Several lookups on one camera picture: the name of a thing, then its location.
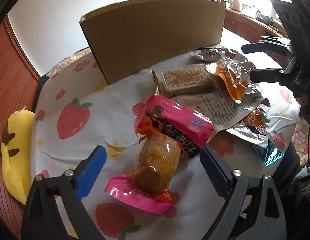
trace white wall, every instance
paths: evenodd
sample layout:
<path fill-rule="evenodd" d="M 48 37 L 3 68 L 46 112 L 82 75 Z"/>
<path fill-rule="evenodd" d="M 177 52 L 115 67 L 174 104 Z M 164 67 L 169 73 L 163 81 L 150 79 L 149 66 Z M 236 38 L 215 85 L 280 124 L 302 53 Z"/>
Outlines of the white wall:
<path fill-rule="evenodd" d="M 8 14 L 25 54 L 40 75 L 88 46 L 79 25 L 82 15 L 125 0 L 19 0 Z"/>

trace pirate cartoon logo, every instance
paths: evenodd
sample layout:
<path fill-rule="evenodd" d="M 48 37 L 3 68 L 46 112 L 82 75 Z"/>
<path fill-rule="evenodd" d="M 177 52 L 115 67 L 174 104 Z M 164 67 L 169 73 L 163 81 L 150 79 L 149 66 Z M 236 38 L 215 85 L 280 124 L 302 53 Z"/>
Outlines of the pirate cartoon logo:
<path fill-rule="evenodd" d="M 155 106 L 152 112 L 146 110 L 145 117 L 142 122 L 137 126 L 136 132 L 146 135 L 151 132 L 161 132 L 163 129 L 163 123 L 167 119 L 162 116 L 163 108 L 161 106 Z"/>

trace yellow star print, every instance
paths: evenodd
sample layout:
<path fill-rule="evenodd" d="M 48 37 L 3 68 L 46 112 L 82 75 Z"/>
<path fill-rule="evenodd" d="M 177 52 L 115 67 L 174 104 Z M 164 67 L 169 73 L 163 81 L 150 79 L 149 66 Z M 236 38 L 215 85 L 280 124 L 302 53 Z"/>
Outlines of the yellow star print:
<path fill-rule="evenodd" d="M 72 235 L 72 237 L 79 239 L 75 229 L 69 229 L 68 232 Z"/>
<path fill-rule="evenodd" d="M 45 96 L 45 92 L 40 93 L 39 98 L 42 99 Z"/>
<path fill-rule="evenodd" d="M 281 109 L 279 110 L 279 114 L 280 114 L 282 117 L 287 117 L 287 115 L 286 115 L 286 110 L 283 109 L 283 108 L 281 108 Z"/>
<path fill-rule="evenodd" d="M 118 159 L 118 154 L 125 151 L 126 147 L 119 145 L 118 141 L 113 141 L 112 144 L 106 146 L 107 156 L 112 156 L 114 160 Z"/>
<path fill-rule="evenodd" d="M 106 86 L 108 86 L 107 83 L 102 81 L 94 86 L 94 92 L 103 92 Z"/>
<path fill-rule="evenodd" d="M 38 147 L 40 147 L 43 143 L 44 143 L 44 141 L 42 140 L 42 138 L 39 138 L 39 139 L 36 140 L 36 143 L 35 143 L 35 144 L 36 144 Z"/>

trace pink snack package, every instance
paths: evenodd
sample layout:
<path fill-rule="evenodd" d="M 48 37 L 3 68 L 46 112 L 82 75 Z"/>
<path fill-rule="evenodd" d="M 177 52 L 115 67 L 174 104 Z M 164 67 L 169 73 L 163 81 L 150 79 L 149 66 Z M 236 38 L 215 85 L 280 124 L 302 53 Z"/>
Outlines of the pink snack package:
<path fill-rule="evenodd" d="M 145 135 L 141 139 L 152 131 L 171 137 L 182 145 L 189 158 L 206 145 L 212 130 L 212 122 L 201 113 L 158 95 L 147 99 L 136 127 L 136 133 Z"/>
<path fill-rule="evenodd" d="M 173 204 L 157 199 L 154 195 L 138 189 L 136 182 L 127 174 L 111 178 L 104 190 L 117 200 L 141 210 L 163 214 Z"/>

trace cardboard box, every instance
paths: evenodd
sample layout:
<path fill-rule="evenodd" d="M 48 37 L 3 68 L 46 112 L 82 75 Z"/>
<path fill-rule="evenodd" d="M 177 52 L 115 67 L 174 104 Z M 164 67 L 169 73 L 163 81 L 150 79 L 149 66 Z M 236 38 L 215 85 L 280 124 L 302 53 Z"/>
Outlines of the cardboard box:
<path fill-rule="evenodd" d="M 80 25 L 108 84 L 221 41 L 225 4 L 130 0 L 82 16 Z"/>

